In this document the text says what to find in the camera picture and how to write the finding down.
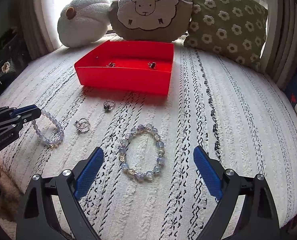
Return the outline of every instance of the bed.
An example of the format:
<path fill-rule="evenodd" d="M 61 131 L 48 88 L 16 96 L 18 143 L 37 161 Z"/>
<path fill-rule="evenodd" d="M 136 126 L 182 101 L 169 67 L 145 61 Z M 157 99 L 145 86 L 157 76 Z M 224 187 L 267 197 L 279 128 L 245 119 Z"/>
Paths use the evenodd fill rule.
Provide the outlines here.
<path fill-rule="evenodd" d="M 57 148 L 43 146 L 27 124 L 1 152 L 21 191 L 35 173 L 56 176 L 100 146 L 104 165 L 80 205 L 102 239 L 195 239 L 216 206 L 193 162 L 193 149 L 202 145 L 224 168 L 266 176 L 281 227 L 297 214 L 297 116 L 270 79 L 224 57 L 185 48 L 179 39 L 167 98 L 82 87 L 74 63 L 107 39 L 121 40 L 105 36 L 91 46 L 61 47 L 35 60 L 1 95 L 0 106 L 36 104 L 64 127 Z M 107 99 L 116 102 L 108 113 Z M 90 131 L 78 134 L 74 122 L 82 117 L 90 120 Z M 37 122 L 46 136 L 54 132 L 47 118 Z M 138 183 L 119 169 L 117 149 L 127 131 L 148 122 L 165 141 L 166 164 L 159 178 Z M 153 140 L 140 136 L 129 146 L 128 162 L 151 169 L 155 151 Z M 54 203 L 69 232 L 58 199 Z M 240 197 L 224 236 L 234 231 L 242 204 Z"/>

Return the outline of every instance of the red plastic container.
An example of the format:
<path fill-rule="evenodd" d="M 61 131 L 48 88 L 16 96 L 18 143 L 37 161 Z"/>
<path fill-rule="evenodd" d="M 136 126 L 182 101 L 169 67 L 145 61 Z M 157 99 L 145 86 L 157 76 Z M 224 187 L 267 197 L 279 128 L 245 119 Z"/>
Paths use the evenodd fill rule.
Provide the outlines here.
<path fill-rule="evenodd" d="M 153 41 L 106 41 L 74 65 L 81 85 L 167 96 L 174 45 Z M 154 69 L 149 63 L 155 62 Z"/>

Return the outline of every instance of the sheep pillow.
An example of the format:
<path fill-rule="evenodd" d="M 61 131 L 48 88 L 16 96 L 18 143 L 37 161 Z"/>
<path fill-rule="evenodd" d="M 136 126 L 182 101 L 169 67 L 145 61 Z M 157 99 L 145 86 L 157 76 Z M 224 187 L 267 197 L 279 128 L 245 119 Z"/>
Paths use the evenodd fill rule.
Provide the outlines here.
<path fill-rule="evenodd" d="M 109 0 L 72 0 L 58 19 L 57 31 L 66 47 L 81 47 L 107 32 Z"/>
<path fill-rule="evenodd" d="M 192 0 L 113 0 L 109 18 L 126 40 L 171 42 L 186 32 L 191 11 Z"/>

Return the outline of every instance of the silver screw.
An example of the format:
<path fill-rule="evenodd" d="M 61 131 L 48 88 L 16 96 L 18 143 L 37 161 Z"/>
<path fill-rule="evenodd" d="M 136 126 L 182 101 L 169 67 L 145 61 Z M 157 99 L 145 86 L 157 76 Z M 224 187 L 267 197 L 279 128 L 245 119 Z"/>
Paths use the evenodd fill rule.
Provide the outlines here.
<path fill-rule="evenodd" d="M 264 180 L 264 176 L 263 176 L 262 174 L 258 174 L 256 177 L 257 177 L 257 179 L 259 179 L 259 180 Z"/>
<path fill-rule="evenodd" d="M 38 175 L 38 174 L 35 174 L 34 176 L 33 176 L 33 180 L 38 180 L 40 178 L 40 176 Z"/>
<path fill-rule="evenodd" d="M 233 175 L 234 175 L 234 171 L 231 170 L 231 169 L 227 169 L 227 170 L 225 171 L 225 173 L 226 173 L 227 175 L 229 175 L 229 176 L 233 176 Z"/>
<path fill-rule="evenodd" d="M 72 173 L 71 170 L 65 170 L 65 171 L 62 172 L 62 174 L 63 174 L 64 176 L 68 176 L 68 175 L 70 175 L 71 173 Z"/>

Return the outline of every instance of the beaded bracelet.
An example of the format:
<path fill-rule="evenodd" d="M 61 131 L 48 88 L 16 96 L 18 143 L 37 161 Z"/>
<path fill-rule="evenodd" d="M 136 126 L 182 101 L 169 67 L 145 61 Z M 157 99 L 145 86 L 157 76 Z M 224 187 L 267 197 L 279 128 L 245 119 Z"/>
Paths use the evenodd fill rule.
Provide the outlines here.
<path fill-rule="evenodd" d="M 45 115 L 48 119 L 50 119 L 50 121 L 52 121 L 52 123 L 56 126 L 57 130 L 58 130 L 58 136 L 53 140 L 49 140 L 47 139 L 42 133 L 41 130 L 38 128 L 38 125 L 36 124 L 36 120 L 32 121 L 33 124 L 33 128 L 36 131 L 36 134 L 39 136 L 39 138 L 42 139 L 42 141 L 47 145 L 47 146 L 55 146 L 55 145 L 59 145 L 62 141 L 63 141 L 63 137 L 64 137 L 64 131 L 63 131 L 63 127 L 61 126 L 61 124 L 55 119 L 55 117 L 53 117 L 50 112 L 47 112 L 46 110 L 42 110 L 42 115 Z"/>
<path fill-rule="evenodd" d="M 130 169 L 128 163 L 126 162 L 126 148 L 129 145 L 130 140 L 136 134 L 144 131 L 147 131 L 154 136 L 155 140 L 157 141 L 156 145 L 158 147 L 158 158 L 156 159 L 157 164 L 153 167 L 152 171 L 147 171 L 146 173 L 136 172 L 134 169 Z M 158 130 L 150 123 L 147 125 L 140 124 L 137 128 L 134 127 L 129 133 L 125 134 L 125 139 L 121 141 L 121 146 L 119 147 L 118 152 L 120 154 L 118 159 L 121 162 L 121 169 L 124 170 L 129 176 L 135 176 L 135 178 L 139 181 L 143 181 L 144 179 L 151 180 L 155 174 L 160 173 L 161 166 L 164 165 L 164 142 L 161 141 L 161 136 L 159 136 Z"/>

